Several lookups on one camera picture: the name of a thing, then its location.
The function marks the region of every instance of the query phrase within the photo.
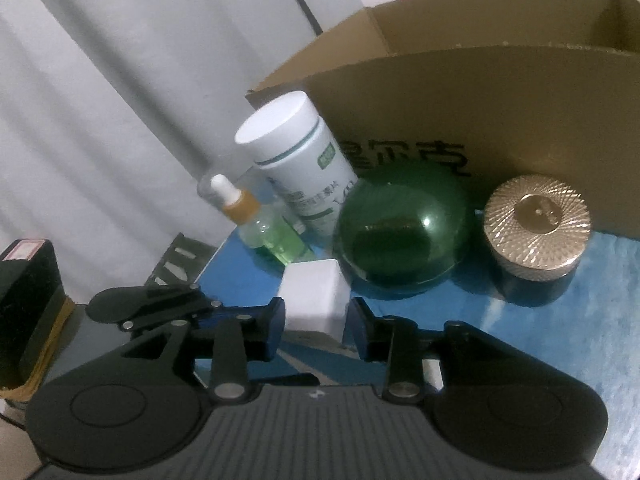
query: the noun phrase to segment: metal screw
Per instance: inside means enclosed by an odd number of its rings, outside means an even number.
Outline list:
[[[388,390],[391,395],[401,399],[411,399],[420,393],[420,388],[416,384],[407,381],[390,384]]]
[[[237,383],[222,383],[213,389],[220,399],[237,399],[244,394],[244,386]]]

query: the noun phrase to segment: cable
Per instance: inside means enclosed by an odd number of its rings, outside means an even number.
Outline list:
[[[9,418],[4,413],[0,413],[0,418],[2,420],[4,420],[5,422],[7,422],[8,424],[11,424],[12,426],[15,426],[19,430],[27,431],[27,429],[24,427],[24,424],[21,424],[20,422],[17,422],[15,420],[13,420],[12,418]]]

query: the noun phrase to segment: gold textured lid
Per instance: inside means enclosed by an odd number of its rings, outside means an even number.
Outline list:
[[[544,175],[523,175],[498,187],[484,208],[484,235],[511,274],[547,282],[568,274],[591,234],[584,200]]]

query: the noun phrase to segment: green glass bottle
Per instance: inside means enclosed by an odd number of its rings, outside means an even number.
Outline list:
[[[420,292],[462,259],[473,221],[466,193],[447,168],[395,161],[370,170],[351,190],[334,250],[366,282]]]

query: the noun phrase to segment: white cube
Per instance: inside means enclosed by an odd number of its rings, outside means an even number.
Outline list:
[[[285,330],[323,332],[342,342],[351,287],[337,260],[289,264],[278,289]]]

